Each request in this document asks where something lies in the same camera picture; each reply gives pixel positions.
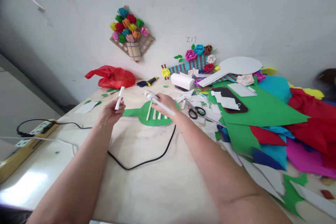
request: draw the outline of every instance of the black scissors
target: black scissors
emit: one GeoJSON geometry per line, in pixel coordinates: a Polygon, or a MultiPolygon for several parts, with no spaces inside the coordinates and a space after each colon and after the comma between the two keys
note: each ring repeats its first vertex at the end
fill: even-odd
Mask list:
{"type": "Polygon", "coordinates": [[[200,116],[205,116],[205,110],[202,109],[201,107],[194,107],[191,102],[189,102],[188,100],[185,101],[190,109],[189,109],[189,116],[192,118],[192,119],[197,119],[198,115],[199,114],[200,116]]]}

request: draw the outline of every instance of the blue paper flower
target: blue paper flower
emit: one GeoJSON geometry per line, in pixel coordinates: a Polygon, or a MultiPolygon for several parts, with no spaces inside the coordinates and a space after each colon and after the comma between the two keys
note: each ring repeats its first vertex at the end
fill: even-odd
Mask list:
{"type": "Polygon", "coordinates": [[[194,49],[194,52],[198,55],[201,55],[204,52],[204,46],[203,45],[197,45],[194,49]]]}
{"type": "Polygon", "coordinates": [[[126,10],[125,8],[120,8],[118,10],[118,13],[120,16],[122,16],[122,18],[127,18],[128,10],[126,10]]]}
{"type": "Polygon", "coordinates": [[[125,30],[123,30],[121,33],[122,33],[125,37],[127,37],[127,34],[129,34],[130,31],[127,30],[127,29],[125,29],[125,30]]]}

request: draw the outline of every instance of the table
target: table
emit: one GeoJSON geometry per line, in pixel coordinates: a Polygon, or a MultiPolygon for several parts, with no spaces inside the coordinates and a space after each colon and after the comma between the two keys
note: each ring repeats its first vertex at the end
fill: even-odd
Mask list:
{"type": "MultiPolygon", "coordinates": [[[[140,88],[134,85],[126,88],[126,108],[140,108],[147,101],[142,94],[145,88],[173,97],[179,95],[171,88],[163,88],[165,83],[171,85],[169,80],[159,79],[151,87],[140,88]]],[[[84,127],[92,126],[103,106],[118,96],[115,93],[104,98],[101,95],[106,90],[101,88],[85,100],[102,101],[90,113],[74,113],[84,104],[83,101],[58,121],[76,122],[84,127]]],[[[166,127],[147,127],[136,117],[122,117],[113,129],[109,149],[124,166],[131,167],[160,156],[173,129],[173,124],[166,127]]],[[[62,125],[49,138],[80,146],[89,131],[78,129],[75,125],[62,125]]],[[[72,150],[69,145],[45,141],[0,185],[0,203],[12,208],[34,210],[71,158],[72,150]]],[[[286,174],[299,176],[290,163],[286,174]]],[[[325,186],[312,174],[307,177],[308,189],[319,195],[320,189],[326,189],[336,195],[336,185],[325,186]]],[[[307,222],[281,208],[294,223],[335,223],[333,218],[305,201],[298,203],[297,209],[307,222]]],[[[140,168],[125,171],[110,156],[107,157],[93,219],[125,224],[219,223],[215,205],[178,130],[175,131],[166,155],[140,168]]]]}

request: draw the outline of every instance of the left hand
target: left hand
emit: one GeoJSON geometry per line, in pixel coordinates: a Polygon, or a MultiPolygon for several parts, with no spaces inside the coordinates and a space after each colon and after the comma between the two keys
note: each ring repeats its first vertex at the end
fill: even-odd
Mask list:
{"type": "Polygon", "coordinates": [[[118,98],[110,101],[103,110],[100,112],[99,120],[103,123],[114,125],[122,116],[125,111],[124,101],[120,101],[119,110],[115,110],[118,98]]]}

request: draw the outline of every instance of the red plastic bag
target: red plastic bag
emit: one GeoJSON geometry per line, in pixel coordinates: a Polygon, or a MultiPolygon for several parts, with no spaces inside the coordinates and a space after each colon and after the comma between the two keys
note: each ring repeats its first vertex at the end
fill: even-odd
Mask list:
{"type": "Polygon", "coordinates": [[[135,76],[130,71],[113,66],[102,66],[90,71],[85,77],[90,79],[93,75],[104,77],[99,80],[98,86],[102,88],[120,89],[122,86],[128,88],[135,84],[135,76]]]}

